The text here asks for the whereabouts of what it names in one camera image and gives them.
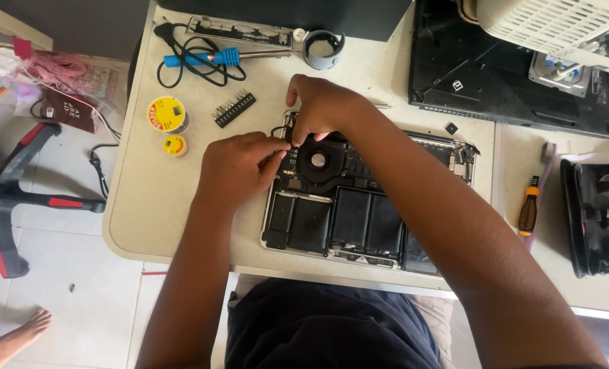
desk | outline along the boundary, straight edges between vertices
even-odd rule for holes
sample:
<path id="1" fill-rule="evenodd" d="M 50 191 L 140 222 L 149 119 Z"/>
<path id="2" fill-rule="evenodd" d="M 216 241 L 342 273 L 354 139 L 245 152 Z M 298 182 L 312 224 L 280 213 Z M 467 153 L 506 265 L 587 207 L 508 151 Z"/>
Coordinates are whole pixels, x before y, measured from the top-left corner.
<path id="1" fill-rule="evenodd" d="M 170 22 L 187 22 L 189 16 L 166 11 L 152 2 L 104 214 L 103 234 L 107 245 L 118 255 L 129 259 L 170 263 L 184 229 L 190 200 L 197 188 L 204 149 L 214 140 L 249 131 L 268 133 L 271 128 L 280 125 L 282 114 L 287 109 L 284 103 L 286 89 L 294 73 L 327 78 L 376 102 L 396 106 L 396 109 L 384 111 L 384 114 L 402 129 L 449 137 L 444 128 L 452 121 L 459 128 L 453 138 L 473 142 L 482 152 L 476 164 L 474 190 L 488 202 L 491 202 L 492 194 L 494 135 L 498 131 L 496 173 L 499 178 L 507 177 L 512 182 L 525 177 L 522 182 L 516 183 L 521 191 L 509 199 L 511 204 L 508 210 L 519 206 L 523 188 L 530 180 L 531 166 L 535 164 L 531 163 L 530 167 L 518 164 L 522 165 L 519 167 L 521 171 L 526 168 L 529 170 L 527 173 L 520 172 L 518 177 L 502 170 L 508 167 L 505 163 L 511 160 L 500 156 L 500 148 L 509 145 L 509 142 L 502 145 L 505 134 L 502 127 L 499 126 L 497 130 L 492 122 L 427 112 L 407 104 L 413 15 L 414 7 L 411 6 L 386 43 L 347 38 L 342 57 L 330 70 L 313 70 L 300 56 L 245 60 L 242 66 L 247 72 L 246 81 L 230 81 L 226 87 L 216 87 L 191 73 L 185 73 L 176 88 L 166 89 L 156 80 L 156 68 L 163 55 L 169 55 L 171 51 L 163 40 L 153 35 L 152 21 L 161 24 L 164 22 L 163 17 L 166 17 Z M 179 41 L 185 41 L 183 34 L 179 35 L 179 31 L 176 33 Z M 253 50 L 248 45 L 239 45 L 239 48 L 241 52 Z M 164 69 L 163 78 L 172 81 L 177 73 L 177 70 Z M 220 129 L 213 122 L 211 112 L 241 88 L 256 96 L 257 103 L 226 128 Z M 163 153 L 160 146 L 165 134 L 153 129 L 146 119 L 148 105 L 154 98 L 165 95 L 180 99 L 191 119 L 190 127 L 184 134 L 190 149 L 184 157 L 178 159 L 169 158 Z M 546 134 L 531 129 L 521 130 L 522 135 Z M 554 134 L 571 136 L 566 138 L 568 141 L 575 137 L 563 133 Z M 512 139 L 516 141 L 518 138 L 513 136 Z M 541 145 L 538 142 L 526 142 L 530 147 L 520 148 L 520 162 L 538 160 Z M 582 152 L 579 147 L 573 148 Z M 497 194 L 502 192 L 500 188 L 496 189 Z M 231 271 L 455 297 L 448 284 L 440 279 L 263 249 L 259 245 L 259 238 L 266 201 L 267 193 L 253 199 L 237 212 L 232 227 Z M 500 201 L 499 205 L 501 204 L 505 204 L 505 201 Z M 555 263 L 561 264 L 562 268 L 551 274 L 552 278 L 561 278 L 563 282 L 571 284 L 572 291 L 579 288 L 573 286 L 583 283 L 573 277 L 570 264 L 567 268 L 566 263 L 570 263 L 568 260 L 562 261 L 559 257 L 544 259 L 547 253 L 542 246 L 535 246 L 533 253 L 546 271 L 553 270 Z M 599 289 L 608 279 L 609 276 L 602 280 L 594 278 L 593 288 Z M 562 286 L 558 287 L 570 303 L 575 299 L 580 307 L 609 310 L 607 303 L 590 305 L 587 303 L 588 298 L 581 299 L 571 293 L 567 294 Z"/>

tile floor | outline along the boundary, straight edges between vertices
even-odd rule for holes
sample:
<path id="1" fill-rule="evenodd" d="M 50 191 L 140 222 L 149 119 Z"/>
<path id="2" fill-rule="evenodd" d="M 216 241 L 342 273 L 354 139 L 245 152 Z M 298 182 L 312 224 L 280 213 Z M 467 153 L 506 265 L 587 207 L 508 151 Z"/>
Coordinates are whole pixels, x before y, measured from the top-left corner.
<path id="1" fill-rule="evenodd" d="M 114 103 L 124 107 L 127 66 L 119 68 Z M 0 163 L 36 124 L 33 118 L 12 118 L 13 111 L 14 100 L 2 98 Z M 120 119 L 108 120 L 114 128 L 121 127 Z M 92 135 L 64 127 L 62 134 L 50 138 L 33 159 L 21 182 L 22 189 L 99 198 L 98 180 L 87 154 L 102 142 L 112 142 L 104 129 Z M 116 152 L 117 148 L 98 150 L 105 175 L 112 173 Z M 24 323 L 38 306 L 50 310 L 54 319 L 50 329 L 5 369 L 134 367 L 164 279 L 141 273 L 166 271 L 167 266 L 114 255 L 103 241 L 101 223 L 101 214 L 87 211 L 25 205 L 15 208 L 13 234 L 20 254 L 29 261 L 30 272 L 14 280 L 0 277 L 0 335 Z M 230 273 L 226 296 L 234 289 L 237 277 Z M 227 310 L 221 307 L 221 311 L 212 368 L 223 367 Z M 458 368 L 473 368 L 473 364 Z"/>

toothbrush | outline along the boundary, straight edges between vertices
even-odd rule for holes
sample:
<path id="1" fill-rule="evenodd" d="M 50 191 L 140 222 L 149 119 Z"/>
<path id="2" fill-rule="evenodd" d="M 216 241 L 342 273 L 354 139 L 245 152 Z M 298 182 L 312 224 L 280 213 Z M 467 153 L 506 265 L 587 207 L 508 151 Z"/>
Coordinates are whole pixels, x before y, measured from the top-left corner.
<path id="1" fill-rule="evenodd" d="M 555 163 L 555 157 L 557 156 L 557 144 L 552 142 L 546 142 L 544 146 L 541 148 L 541 162 L 546 163 L 546 170 L 544 174 L 541 176 L 539 180 L 539 194 L 537 195 L 537 209 L 541 209 L 541 197 L 544 193 L 544 187 L 546 186 L 546 180 L 549 178 L 551 174 L 551 170 L 553 169 L 553 164 Z M 532 244 L 535 242 L 535 234 L 532 232 L 530 236 L 526 236 L 525 245 L 528 251 L 532 251 Z"/>

power cord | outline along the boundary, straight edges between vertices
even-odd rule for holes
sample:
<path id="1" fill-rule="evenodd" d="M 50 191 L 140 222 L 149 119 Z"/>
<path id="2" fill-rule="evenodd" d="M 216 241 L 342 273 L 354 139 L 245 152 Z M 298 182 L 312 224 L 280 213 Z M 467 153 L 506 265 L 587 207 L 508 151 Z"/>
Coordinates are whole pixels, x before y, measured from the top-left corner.
<path id="1" fill-rule="evenodd" d="M 108 199 L 108 186 L 106 185 L 106 178 L 104 177 L 104 173 L 102 172 L 102 161 L 95 153 L 95 150 L 97 150 L 100 147 L 119 147 L 119 146 L 120 146 L 119 144 L 95 145 L 93 148 L 91 148 L 91 153 L 89 155 L 90 156 L 89 162 L 91 163 L 91 165 L 93 167 L 95 167 L 95 171 L 97 172 L 97 177 L 99 178 L 100 189 L 102 190 L 102 196 L 105 199 Z"/>
<path id="2" fill-rule="evenodd" d="M 186 25 L 184 23 L 172 24 L 170 22 L 166 22 L 166 23 L 160 24 L 159 26 L 156 26 L 154 28 L 154 34 L 159 36 L 160 38 L 162 38 L 165 41 L 165 43 L 168 44 L 168 46 L 170 46 L 170 48 L 173 50 L 173 53 L 178 58 L 179 63 L 180 63 L 179 76 L 177 77 L 177 80 L 172 85 L 166 85 L 161 80 L 161 69 L 163 68 L 165 63 L 161 62 L 161 64 L 159 64 L 159 67 L 156 69 L 156 79 L 159 81 L 159 84 L 161 86 L 163 86 L 165 88 L 173 88 L 173 87 L 177 86 L 179 84 L 179 82 L 181 81 L 182 76 L 184 74 L 184 68 L 186 68 L 191 73 L 196 74 L 197 76 L 200 76 L 200 77 L 204 78 L 205 80 L 213 83 L 214 85 L 220 86 L 220 87 L 223 87 L 227 84 L 228 78 L 235 80 L 235 81 L 244 81 L 245 80 L 245 78 L 247 76 L 245 75 L 245 71 L 243 71 L 243 69 L 241 69 L 241 67 L 235 66 L 235 68 L 238 69 L 238 71 L 241 72 L 241 74 L 243 75 L 242 77 L 237 77 L 237 76 L 235 76 L 233 74 L 229 74 L 227 72 L 227 66 L 225 64 L 213 64 L 213 63 L 209 62 L 207 59 L 202 59 L 199 56 L 192 53 L 193 50 L 202 50 L 202 51 L 206 51 L 208 53 L 215 53 L 217 51 L 220 51 L 218 46 L 216 46 L 216 44 L 213 43 L 213 41 L 211 41 L 210 39 L 202 38 L 200 36 L 193 36 L 193 37 L 187 39 L 183 45 L 180 44 L 179 42 L 177 42 L 177 40 L 175 39 L 175 37 L 173 35 L 174 30 L 177 27 L 188 27 L 188 25 Z M 194 41 L 196 39 L 201 39 L 210 47 L 188 46 L 188 44 L 191 41 Z M 190 56 L 190 57 L 196 59 L 197 61 L 201 62 L 202 64 L 209 66 L 211 68 L 211 70 L 204 72 L 204 71 L 199 71 L 199 70 L 195 69 L 194 66 L 192 66 L 186 62 L 187 56 Z M 222 82 L 212 80 L 209 77 L 211 74 L 214 74 L 214 73 L 222 74 Z"/>

